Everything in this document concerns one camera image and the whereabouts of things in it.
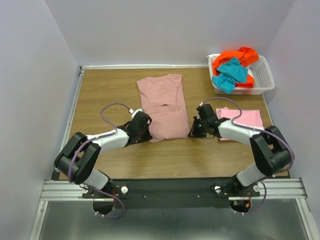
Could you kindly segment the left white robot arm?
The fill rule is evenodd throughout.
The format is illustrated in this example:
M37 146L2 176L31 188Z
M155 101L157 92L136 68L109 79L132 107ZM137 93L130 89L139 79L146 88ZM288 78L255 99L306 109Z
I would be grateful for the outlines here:
M114 193L111 178L95 169L100 154L130 145L150 141L151 117L141 109L131 114L131 120L114 130L96 135L77 132L68 140L54 161L54 167L76 185L85 184L101 198Z

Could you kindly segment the dusty pink t shirt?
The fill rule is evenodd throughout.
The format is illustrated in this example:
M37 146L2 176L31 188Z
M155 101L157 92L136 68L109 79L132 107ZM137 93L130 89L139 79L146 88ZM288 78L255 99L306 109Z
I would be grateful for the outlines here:
M183 93L182 75L167 74L138 80L141 107L151 117L151 143L184 139L190 125Z

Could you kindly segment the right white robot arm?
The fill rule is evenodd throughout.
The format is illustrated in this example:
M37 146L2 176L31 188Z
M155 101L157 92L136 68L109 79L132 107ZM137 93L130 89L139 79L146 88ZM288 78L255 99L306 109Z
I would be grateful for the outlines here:
M251 147L254 163L235 174L223 191L241 196L250 185L293 165L294 153L276 126L254 127L230 118L218 118L210 104L203 103L196 111L189 138L203 139L211 135Z

